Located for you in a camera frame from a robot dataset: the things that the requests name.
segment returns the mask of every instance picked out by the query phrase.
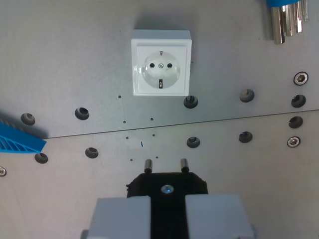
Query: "screw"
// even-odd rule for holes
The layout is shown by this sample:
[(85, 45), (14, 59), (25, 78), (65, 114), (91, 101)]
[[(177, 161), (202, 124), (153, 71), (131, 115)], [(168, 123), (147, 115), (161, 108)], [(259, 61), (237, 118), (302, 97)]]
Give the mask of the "screw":
[(294, 83), (297, 86), (302, 86), (308, 81), (308, 74), (306, 72), (299, 72), (298, 74), (295, 75), (294, 77)]
[(0, 167), (0, 177), (4, 177), (6, 175), (6, 169), (3, 167)]
[(287, 145), (290, 148), (295, 148), (300, 144), (300, 142), (301, 142), (300, 138), (294, 136), (294, 137), (291, 137), (290, 139), (288, 139)]
[(165, 194), (170, 194), (174, 192), (174, 187), (172, 185), (164, 185), (160, 190)]

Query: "white power socket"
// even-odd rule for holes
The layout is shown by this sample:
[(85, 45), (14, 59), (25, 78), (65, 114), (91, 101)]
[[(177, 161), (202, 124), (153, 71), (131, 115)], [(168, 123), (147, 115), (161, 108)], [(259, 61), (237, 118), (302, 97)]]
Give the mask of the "white power socket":
[(133, 94), (188, 96), (191, 37), (187, 30), (134, 30)]

